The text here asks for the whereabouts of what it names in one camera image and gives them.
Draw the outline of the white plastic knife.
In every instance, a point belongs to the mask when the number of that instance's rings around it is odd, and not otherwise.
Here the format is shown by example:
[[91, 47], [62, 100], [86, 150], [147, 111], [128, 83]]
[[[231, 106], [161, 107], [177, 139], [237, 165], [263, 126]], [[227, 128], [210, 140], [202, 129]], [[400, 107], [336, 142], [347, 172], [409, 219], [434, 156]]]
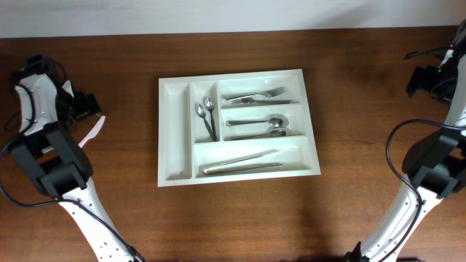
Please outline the white plastic knife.
[[[93, 139], [100, 132], [105, 120], [106, 120], [105, 116], [99, 117], [99, 120], [96, 122], [93, 128], [78, 143], [80, 148], [83, 148], [83, 146], [88, 140]], [[34, 125], [33, 125], [34, 132], [42, 131], [44, 129], [45, 124], [50, 124], [51, 121], [52, 119], [49, 118], [48, 116], [38, 117], [37, 119], [34, 120]]]

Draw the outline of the small metal teaspoon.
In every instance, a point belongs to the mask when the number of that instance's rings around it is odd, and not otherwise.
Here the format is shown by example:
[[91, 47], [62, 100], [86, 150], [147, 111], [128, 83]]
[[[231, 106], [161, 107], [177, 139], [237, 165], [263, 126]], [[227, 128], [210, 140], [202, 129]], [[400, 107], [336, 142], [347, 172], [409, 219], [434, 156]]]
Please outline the small metal teaspoon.
[[198, 115], [198, 117], [200, 117], [203, 120], [205, 128], [208, 131], [211, 139], [213, 141], [215, 141], [216, 139], [215, 139], [215, 135], [213, 134], [212, 127], [210, 126], [209, 122], [206, 119], [207, 113], [206, 113], [205, 107], [203, 105], [199, 104], [199, 103], [196, 103], [195, 104], [195, 113], [196, 113], [196, 115]]
[[217, 141], [217, 134], [216, 134], [216, 125], [215, 125], [215, 119], [213, 116], [213, 110], [215, 109], [215, 103], [212, 98], [207, 97], [204, 102], [204, 106], [210, 113], [210, 125], [213, 131], [213, 140]]

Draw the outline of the short metal fork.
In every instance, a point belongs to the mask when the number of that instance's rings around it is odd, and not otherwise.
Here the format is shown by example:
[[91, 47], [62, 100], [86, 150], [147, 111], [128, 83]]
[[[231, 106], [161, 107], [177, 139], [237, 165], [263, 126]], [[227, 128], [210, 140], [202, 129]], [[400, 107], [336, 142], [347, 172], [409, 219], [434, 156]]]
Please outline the short metal fork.
[[271, 90], [265, 90], [265, 91], [256, 91], [256, 92], [249, 92], [249, 93], [242, 93], [238, 95], [230, 95], [230, 96], [224, 96], [224, 100], [227, 101], [233, 101], [233, 100], [241, 100], [244, 98], [252, 98], [254, 96], [262, 96], [265, 98], [273, 98], [275, 96], [281, 95], [285, 93], [286, 88], [284, 86], [281, 87], [276, 87]]

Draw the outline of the metal serving tongs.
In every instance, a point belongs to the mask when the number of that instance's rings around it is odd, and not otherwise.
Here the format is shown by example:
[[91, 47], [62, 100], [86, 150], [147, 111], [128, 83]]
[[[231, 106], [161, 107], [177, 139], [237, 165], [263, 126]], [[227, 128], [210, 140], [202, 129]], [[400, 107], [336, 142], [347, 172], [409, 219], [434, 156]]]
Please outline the metal serving tongs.
[[261, 157], [276, 154], [278, 152], [279, 151], [277, 149], [270, 149], [254, 154], [240, 156], [233, 159], [223, 160], [220, 162], [200, 165], [200, 173], [202, 175], [217, 175], [226, 172], [236, 172], [243, 170], [260, 169], [265, 167], [281, 166], [283, 165], [282, 162], [252, 162], [249, 164], [245, 164], [245, 162], [247, 161], [259, 159]]

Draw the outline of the metal tablespoon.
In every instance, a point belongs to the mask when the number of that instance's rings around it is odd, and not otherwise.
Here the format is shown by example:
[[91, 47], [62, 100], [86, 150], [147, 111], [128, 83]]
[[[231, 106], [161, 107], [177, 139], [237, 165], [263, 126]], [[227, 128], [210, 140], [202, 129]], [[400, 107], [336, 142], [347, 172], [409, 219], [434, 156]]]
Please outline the metal tablespoon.
[[254, 135], [237, 135], [225, 138], [227, 141], [231, 140], [247, 140], [247, 139], [259, 139], [259, 138], [279, 138], [285, 137], [292, 134], [292, 131], [287, 127], [270, 127], [266, 132]]
[[260, 124], [260, 123], [268, 123], [272, 127], [287, 127], [289, 125], [289, 120], [286, 116], [282, 114], [271, 114], [266, 116], [263, 119], [255, 119], [255, 120], [228, 120], [226, 121], [227, 127], [232, 126], [239, 126], [245, 124]]

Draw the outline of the long metal fork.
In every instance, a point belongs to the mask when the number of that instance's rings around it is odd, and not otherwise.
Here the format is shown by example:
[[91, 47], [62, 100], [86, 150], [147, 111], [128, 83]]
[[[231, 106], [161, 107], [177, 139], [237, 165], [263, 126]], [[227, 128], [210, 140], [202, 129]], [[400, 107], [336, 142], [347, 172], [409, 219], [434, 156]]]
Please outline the long metal fork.
[[292, 103], [292, 100], [257, 100], [252, 97], [232, 100], [232, 104], [276, 105], [276, 104], [290, 104], [290, 103]]

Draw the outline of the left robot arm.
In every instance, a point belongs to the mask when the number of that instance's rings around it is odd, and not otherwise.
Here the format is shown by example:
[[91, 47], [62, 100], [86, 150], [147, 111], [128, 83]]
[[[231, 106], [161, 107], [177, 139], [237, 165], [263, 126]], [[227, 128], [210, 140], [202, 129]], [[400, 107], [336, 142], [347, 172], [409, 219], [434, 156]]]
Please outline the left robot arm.
[[20, 103], [18, 133], [1, 154], [9, 154], [46, 202], [10, 202], [25, 208], [60, 205], [74, 220], [99, 261], [143, 261], [117, 231], [101, 204], [93, 168], [83, 147], [106, 120], [96, 97], [77, 92], [65, 68], [35, 55], [12, 72], [11, 87]]

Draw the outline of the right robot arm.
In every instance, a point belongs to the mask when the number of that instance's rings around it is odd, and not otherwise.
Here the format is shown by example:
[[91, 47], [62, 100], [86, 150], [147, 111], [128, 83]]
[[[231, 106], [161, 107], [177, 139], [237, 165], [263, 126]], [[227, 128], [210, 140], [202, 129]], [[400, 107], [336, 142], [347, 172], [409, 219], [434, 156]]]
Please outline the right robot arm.
[[390, 156], [395, 133], [408, 125], [398, 124], [390, 133], [385, 149], [387, 163], [401, 181], [394, 202], [375, 232], [356, 244], [345, 261], [396, 261], [399, 253], [422, 219], [450, 194], [465, 188], [465, 24], [460, 23], [449, 46], [410, 52], [405, 59], [429, 55], [440, 65], [417, 67], [406, 92], [427, 91], [437, 101], [449, 105], [444, 122], [413, 119], [436, 127], [436, 131], [416, 142], [397, 170]]

